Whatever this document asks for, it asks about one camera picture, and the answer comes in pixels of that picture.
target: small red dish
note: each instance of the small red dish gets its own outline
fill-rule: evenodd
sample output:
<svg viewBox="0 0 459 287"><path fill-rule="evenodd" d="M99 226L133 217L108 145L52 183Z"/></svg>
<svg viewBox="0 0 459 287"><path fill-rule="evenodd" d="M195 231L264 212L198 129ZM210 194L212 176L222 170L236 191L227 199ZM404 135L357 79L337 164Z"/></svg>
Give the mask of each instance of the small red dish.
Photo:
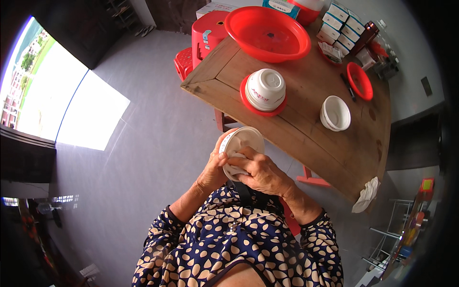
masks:
<svg viewBox="0 0 459 287"><path fill-rule="evenodd" d="M342 62L341 63L337 63L337 62L333 62L329 57L327 57L323 52L322 52L322 49L319 47L319 45L317 45L317 49L319 50L319 53L322 55L322 57L324 57L327 62L333 64L334 66L337 66L337 67L340 67Z"/></svg>
<svg viewBox="0 0 459 287"><path fill-rule="evenodd" d="M300 59L311 50L311 39L297 21L266 7L233 10L225 29L245 53L268 63Z"/></svg>
<svg viewBox="0 0 459 287"><path fill-rule="evenodd" d="M373 87L365 71L356 63L347 64L347 79L358 96L366 101L373 98Z"/></svg>
<svg viewBox="0 0 459 287"><path fill-rule="evenodd" d="M282 103L275 109L273 110L272 112L263 112L263 111L260 111L260 110L257 110L256 108L254 108L251 103L249 103L249 100L247 99L246 97L246 84L247 84L247 80L249 79L250 75L248 75L247 77L245 77L242 82L241 82L241 86L239 87L239 92L240 92L240 95L241 95L241 100L242 102L244 103L244 105L253 113L257 114L257 115L260 115L260 116L264 116L264 117L273 117L273 116L277 116L280 112L282 112L285 108L285 106L287 105L287 92L285 92L285 99L282 101Z"/></svg>

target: stacked stools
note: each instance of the stacked stools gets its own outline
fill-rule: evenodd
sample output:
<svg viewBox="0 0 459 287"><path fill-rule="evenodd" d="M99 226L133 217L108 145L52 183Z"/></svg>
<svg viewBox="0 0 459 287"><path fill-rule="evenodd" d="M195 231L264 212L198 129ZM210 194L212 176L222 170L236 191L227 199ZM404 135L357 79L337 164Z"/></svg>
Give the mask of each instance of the stacked stools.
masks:
<svg viewBox="0 0 459 287"><path fill-rule="evenodd" d="M226 11L212 11L196 20L191 28L192 47L178 52L174 64L183 81L188 74L228 36L225 30Z"/></svg>
<svg viewBox="0 0 459 287"><path fill-rule="evenodd" d="M191 27L193 68L228 36L225 29L227 11L212 11L202 16Z"/></svg>

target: woman's right hand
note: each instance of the woman's right hand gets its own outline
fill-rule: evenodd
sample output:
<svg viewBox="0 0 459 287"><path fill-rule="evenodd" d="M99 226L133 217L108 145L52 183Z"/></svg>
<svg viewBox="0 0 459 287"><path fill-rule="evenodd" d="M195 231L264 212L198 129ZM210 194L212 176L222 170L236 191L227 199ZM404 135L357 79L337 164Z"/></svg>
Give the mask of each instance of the woman's right hand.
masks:
<svg viewBox="0 0 459 287"><path fill-rule="evenodd" d="M250 188L269 194L285 197L296 188L293 180L280 170L266 155L246 146L238 151L247 158L232 157L228 164L246 170L250 175L235 174L235 177Z"/></svg>

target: wooden table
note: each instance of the wooden table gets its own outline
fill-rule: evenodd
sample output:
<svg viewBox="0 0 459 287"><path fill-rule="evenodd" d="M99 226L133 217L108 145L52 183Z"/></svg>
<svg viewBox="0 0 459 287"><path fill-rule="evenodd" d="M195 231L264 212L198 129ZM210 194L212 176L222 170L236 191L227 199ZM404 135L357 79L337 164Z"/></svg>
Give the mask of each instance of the wooden table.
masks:
<svg viewBox="0 0 459 287"><path fill-rule="evenodd" d="M356 202L366 182L384 174L391 110L389 85L368 71L373 85L370 102L354 103L340 73L346 75L347 58L341 67L327 62L319 52L316 32L319 21L307 28L310 53L295 61L265 63L248 56L230 37L225 38L182 83L192 93L238 122L258 129L263 136L314 171ZM249 74L272 68L285 79L288 103L275 117L250 112L241 102L239 86ZM319 112L326 97L342 98L351 111L351 125L341 132L325 128Z"/></svg>

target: tree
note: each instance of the tree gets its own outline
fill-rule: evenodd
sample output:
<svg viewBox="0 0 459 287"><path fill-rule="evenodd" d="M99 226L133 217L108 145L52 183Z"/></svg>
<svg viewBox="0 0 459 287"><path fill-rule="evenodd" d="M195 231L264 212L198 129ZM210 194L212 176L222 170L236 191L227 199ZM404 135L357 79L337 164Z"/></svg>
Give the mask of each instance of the tree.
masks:
<svg viewBox="0 0 459 287"><path fill-rule="evenodd" d="M30 70L30 66L32 65L33 61L35 59L35 56L27 53L24 55L24 59L22 60L21 68L26 70L27 72Z"/></svg>
<svg viewBox="0 0 459 287"><path fill-rule="evenodd" d="M23 76L22 79L21 79L21 90L24 90L26 85L27 85L27 80L28 80L28 77L27 76Z"/></svg>

